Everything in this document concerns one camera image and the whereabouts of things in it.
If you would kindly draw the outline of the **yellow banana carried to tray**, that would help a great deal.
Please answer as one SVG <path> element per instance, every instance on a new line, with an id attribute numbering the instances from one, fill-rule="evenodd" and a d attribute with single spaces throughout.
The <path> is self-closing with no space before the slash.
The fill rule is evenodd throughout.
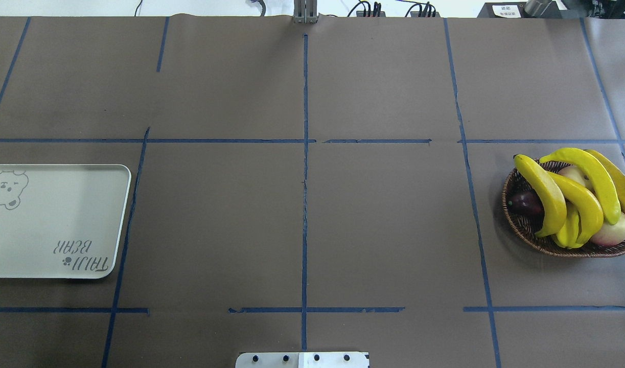
<path id="1" fill-rule="evenodd" d="M 595 196 L 604 213 L 605 221 L 609 224 L 618 223 L 621 218 L 621 206 L 616 186 L 607 169 L 593 154 L 579 148 L 564 147 L 539 158 L 539 163 L 541 164 L 550 161 L 577 166 L 584 174 L 588 175 Z"/>

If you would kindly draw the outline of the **brown wicker basket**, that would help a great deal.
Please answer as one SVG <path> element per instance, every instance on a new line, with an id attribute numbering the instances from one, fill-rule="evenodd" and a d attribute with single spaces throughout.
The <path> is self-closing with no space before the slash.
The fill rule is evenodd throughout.
<path id="1" fill-rule="evenodd" d="M 584 244 L 576 249 L 562 248 L 549 236 L 536 238 L 535 233 L 543 224 L 543 215 L 516 214 L 509 209 L 508 199 L 516 193 L 531 190 L 531 185 L 513 168 L 507 175 L 501 192 L 502 218 L 508 224 L 510 233 L 515 235 L 518 244 L 526 244 L 526 247 L 534 249 L 537 253 L 553 257 L 588 258 L 588 257 L 618 257 L 625 254 L 625 240 L 617 245 L 603 247 L 592 242 Z"/>

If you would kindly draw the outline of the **yellow banana basket left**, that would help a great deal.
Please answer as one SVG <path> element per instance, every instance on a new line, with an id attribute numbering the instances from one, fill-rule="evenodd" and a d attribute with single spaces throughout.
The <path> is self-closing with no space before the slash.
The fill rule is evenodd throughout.
<path id="1" fill-rule="evenodd" d="M 566 200 L 562 191 L 548 171 L 533 158 L 516 154 L 514 162 L 516 170 L 535 190 L 544 208 L 543 226 L 535 236 L 544 238 L 557 233 L 567 218 Z"/>

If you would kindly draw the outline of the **yellow banana basket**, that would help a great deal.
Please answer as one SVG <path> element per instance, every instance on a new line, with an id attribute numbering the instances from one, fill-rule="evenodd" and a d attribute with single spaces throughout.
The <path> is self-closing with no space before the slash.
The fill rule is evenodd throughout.
<path id="1" fill-rule="evenodd" d="M 604 213 L 599 200 L 585 186 L 569 177 L 550 171 L 547 174 L 555 181 L 564 197 L 574 205 L 580 215 L 580 233 L 577 235 L 575 243 L 581 247 L 604 225 Z"/>
<path id="2" fill-rule="evenodd" d="M 535 236 L 544 238 L 557 233 L 567 218 L 566 200 L 562 191 L 548 171 L 533 158 L 516 154 L 514 162 L 516 170 L 535 190 L 544 208 L 543 226 Z"/>

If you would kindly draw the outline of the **yellow banana basket outer edge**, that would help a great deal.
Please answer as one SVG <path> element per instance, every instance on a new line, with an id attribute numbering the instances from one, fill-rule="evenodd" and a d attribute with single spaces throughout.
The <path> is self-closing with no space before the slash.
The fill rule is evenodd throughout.
<path id="1" fill-rule="evenodd" d="M 612 163 L 606 156 L 593 149 L 585 149 L 584 151 L 592 154 L 604 166 L 609 173 L 616 188 L 618 200 L 620 201 L 621 211 L 625 214 L 625 174 Z"/>

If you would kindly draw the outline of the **black power adapter left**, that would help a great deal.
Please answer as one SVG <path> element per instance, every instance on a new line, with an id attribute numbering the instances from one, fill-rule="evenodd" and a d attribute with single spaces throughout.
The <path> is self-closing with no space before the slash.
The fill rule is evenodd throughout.
<path id="1" fill-rule="evenodd" d="M 386 13 L 381 2 L 357 1 L 350 9 L 347 17 L 358 18 L 384 18 Z"/>

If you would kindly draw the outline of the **black power adapter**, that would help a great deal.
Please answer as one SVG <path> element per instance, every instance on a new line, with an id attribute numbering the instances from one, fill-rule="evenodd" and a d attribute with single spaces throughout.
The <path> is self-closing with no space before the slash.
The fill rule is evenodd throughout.
<path id="1" fill-rule="evenodd" d="M 432 2 L 410 2 L 404 18 L 438 18 L 440 16 Z"/>
<path id="2" fill-rule="evenodd" d="M 350 9 L 347 17 L 358 18 L 384 18 L 386 13 L 381 2 L 357 1 Z"/>

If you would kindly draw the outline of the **black power adapter right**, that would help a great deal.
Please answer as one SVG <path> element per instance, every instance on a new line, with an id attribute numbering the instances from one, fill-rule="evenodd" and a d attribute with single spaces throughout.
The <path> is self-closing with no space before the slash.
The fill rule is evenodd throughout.
<path id="1" fill-rule="evenodd" d="M 432 2 L 410 2 L 404 18 L 438 18 L 440 16 Z"/>

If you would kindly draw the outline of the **dark purple plum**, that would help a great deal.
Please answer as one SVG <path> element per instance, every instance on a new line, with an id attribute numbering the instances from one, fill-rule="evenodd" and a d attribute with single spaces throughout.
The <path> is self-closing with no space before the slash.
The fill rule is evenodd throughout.
<path id="1" fill-rule="evenodd" d="M 509 212 L 529 217 L 544 214 L 543 205 L 535 191 L 517 192 L 506 199 Z"/>

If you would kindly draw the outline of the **pink white peach back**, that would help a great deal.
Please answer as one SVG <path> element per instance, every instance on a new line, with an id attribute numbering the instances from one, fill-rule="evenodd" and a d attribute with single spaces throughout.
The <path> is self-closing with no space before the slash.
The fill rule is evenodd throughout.
<path id="1" fill-rule="evenodd" d="M 583 170 L 578 168 L 577 166 L 565 166 L 562 170 L 558 171 L 558 175 L 567 177 L 575 182 L 581 184 L 581 186 L 586 187 L 590 192 L 594 193 L 593 184 L 589 180 L 588 175 L 586 175 Z"/>

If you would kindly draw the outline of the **white bear print tray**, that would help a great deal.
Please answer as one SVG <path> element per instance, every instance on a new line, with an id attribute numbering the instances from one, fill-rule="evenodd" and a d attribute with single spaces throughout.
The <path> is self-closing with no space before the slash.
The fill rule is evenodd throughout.
<path id="1" fill-rule="evenodd" d="M 107 277 L 131 178 L 124 165 L 0 165 L 0 278 Z"/>

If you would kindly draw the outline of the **metal cylinder weight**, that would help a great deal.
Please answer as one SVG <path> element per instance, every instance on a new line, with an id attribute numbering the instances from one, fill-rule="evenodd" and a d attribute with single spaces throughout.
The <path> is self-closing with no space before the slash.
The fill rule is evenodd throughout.
<path id="1" fill-rule="evenodd" d="M 523 5 L 523 11 L 532 18 L 541 18 L 544 12 L 550 7 L 551 0 L 527 0 Z"/>

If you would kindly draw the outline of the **pink white peach front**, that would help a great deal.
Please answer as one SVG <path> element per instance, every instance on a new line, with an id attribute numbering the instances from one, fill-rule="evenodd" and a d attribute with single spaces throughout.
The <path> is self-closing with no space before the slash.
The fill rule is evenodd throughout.
<path id="1" fill-rule="evenodd" d="M 620 219 L 615 224 L 604 221 L 602 228 L 590 238 L 590 242 L 602 247 L 611 247 L 625 240 L 625 213 L 621 212 Z"/>

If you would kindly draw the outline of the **aluminium frame post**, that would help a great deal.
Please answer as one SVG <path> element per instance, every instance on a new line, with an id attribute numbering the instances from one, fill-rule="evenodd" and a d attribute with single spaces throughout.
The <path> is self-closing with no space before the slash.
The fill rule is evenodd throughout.
<path id="1" fill-rule="evenodd" d="M 295 24 L 316 24 L 319 19 L 317 0 L 294 0 L 293 22 Z"/>

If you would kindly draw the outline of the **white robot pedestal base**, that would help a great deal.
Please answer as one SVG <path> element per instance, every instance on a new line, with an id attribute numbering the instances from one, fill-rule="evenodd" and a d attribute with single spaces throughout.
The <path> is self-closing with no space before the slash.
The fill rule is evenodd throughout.
<path id="1" fill-rule="evenodd" d="M 366 352 L 247 352 L 235 367 L 370 367 Z"/>

